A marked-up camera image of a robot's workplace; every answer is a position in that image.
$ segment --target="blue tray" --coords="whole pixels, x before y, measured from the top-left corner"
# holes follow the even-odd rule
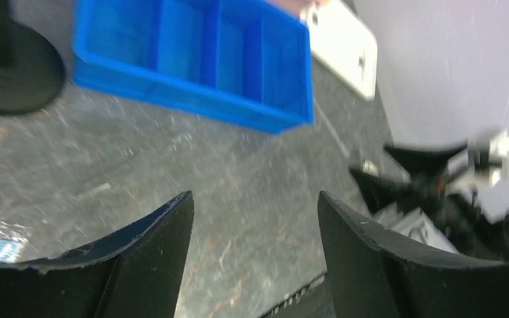
[[[313,123],[307,28],[264,0],[79,0],[74,83],[272,134]]]

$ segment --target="blue organizer box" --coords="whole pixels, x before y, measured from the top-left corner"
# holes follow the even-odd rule
[[[76,85],[278,134],[313,123],[307,28],[264,0],[79,0]]]

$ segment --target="countertop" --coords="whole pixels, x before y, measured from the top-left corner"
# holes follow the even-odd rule
[[[71,70],[74,0],[13,5]],[[44,111],[0,117],[0,221],[32,229],[23,259],[53,257],[190,189],[176,317],[258,317],[325,270],[318,191],[362,209],[350,155],[383,166],[390,140],[379,94],[360,100],[317,62],[313,92],[315,125],[269,136],[69,83]]]

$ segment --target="black stand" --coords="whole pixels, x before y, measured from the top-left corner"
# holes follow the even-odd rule
[[[16,23],[8,0],[0,0],[0,115],[37,111],[61,92],[65,66],[55,47]]]

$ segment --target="lamp base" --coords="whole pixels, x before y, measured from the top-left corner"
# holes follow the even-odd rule
[[[15,66],[0,68],[0,115],[40,110],[61,92],[65,65],[55,47],[35,30],[11,23]]]

